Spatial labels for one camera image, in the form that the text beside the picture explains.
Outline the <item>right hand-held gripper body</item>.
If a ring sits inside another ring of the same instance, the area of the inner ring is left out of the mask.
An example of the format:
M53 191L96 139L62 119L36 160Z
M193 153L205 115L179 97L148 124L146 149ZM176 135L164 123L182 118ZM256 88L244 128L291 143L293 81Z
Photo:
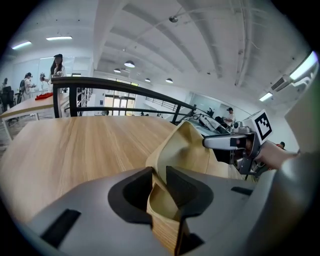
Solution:
M252 141L252 151L247 155L246 149L240 153L240 159L236 160L235 166L240 174L249 174L254 159L258 156L261 146L273 133L270 121L265 110L256 112L242 121L234 123L234 133L236 135L246 135Z

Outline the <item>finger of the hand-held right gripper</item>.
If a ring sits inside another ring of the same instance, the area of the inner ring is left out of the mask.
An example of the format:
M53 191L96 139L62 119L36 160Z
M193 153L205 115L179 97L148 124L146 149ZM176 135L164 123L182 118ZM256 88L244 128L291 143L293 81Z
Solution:
M234 165L236 163L234 150L215 149L214 155L218 162L226 163L228 165Z
M227 134L206 136L202 140L202 145L208 149L216 150L238 150L245 149L247 136L244 134Z

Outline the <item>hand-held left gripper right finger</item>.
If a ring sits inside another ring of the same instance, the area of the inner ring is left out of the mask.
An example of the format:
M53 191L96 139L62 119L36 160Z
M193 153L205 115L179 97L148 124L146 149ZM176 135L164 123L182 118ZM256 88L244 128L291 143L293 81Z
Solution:
M178 208L174 256L180 256L222 231L244 207L255 184L167 166L166 188Z

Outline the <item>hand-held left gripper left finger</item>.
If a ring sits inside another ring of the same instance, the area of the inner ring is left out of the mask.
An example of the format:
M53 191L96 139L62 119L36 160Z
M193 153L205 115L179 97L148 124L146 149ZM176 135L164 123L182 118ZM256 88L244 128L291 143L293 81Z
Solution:
M152 233L152 168L84 182L35 215L30 229L63 256L170 256Z

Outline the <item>beige tray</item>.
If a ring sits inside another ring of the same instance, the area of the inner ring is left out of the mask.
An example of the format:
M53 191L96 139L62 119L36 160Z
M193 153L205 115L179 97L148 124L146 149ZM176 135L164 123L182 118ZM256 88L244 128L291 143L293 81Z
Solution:
M180 213L166 188L166 167L181 167L197 173L242 180L237 169L223 162L229 152L203 147L203 136L189 122L179 124L174 131L147 158L145 165L152 167L153 190L147 202L147 213L152 217L180 220Z

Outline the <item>person's right forearm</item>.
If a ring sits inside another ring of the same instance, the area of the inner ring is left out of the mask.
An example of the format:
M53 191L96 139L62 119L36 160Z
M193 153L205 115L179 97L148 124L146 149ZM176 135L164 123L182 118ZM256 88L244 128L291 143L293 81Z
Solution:
M284 150L267 140L262 144L255 160L265 163L271 170L279 170L286 160L297 156L298 153Z

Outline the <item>white ceiling air conditioner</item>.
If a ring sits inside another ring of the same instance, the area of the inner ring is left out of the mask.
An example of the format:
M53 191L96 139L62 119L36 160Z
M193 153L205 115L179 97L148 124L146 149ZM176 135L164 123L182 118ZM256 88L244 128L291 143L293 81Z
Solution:
M289 75L283 75L277 82L271 86L273 92L280 92L287 87L293 80Z

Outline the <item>wooden table with white legs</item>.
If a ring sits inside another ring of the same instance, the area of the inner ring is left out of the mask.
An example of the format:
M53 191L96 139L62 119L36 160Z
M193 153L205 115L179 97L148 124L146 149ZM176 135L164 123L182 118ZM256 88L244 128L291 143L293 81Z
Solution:
M27 99L2 113L0 119L3 123L9 142L13 140L8 125L10 119L35 114L36 120L39 121L39 113L45 111L50 111L52 117L55 117L53 96L40 100L35 100L34 98Z

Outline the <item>black swivel chair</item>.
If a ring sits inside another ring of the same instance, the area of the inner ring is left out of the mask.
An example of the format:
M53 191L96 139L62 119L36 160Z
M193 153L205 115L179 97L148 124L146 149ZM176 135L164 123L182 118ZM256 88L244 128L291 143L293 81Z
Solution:
M8 107L11 109L15 106L14 91L10 86L3 87L0 92L0 101L2 103L2 110L4 113L8 110Z

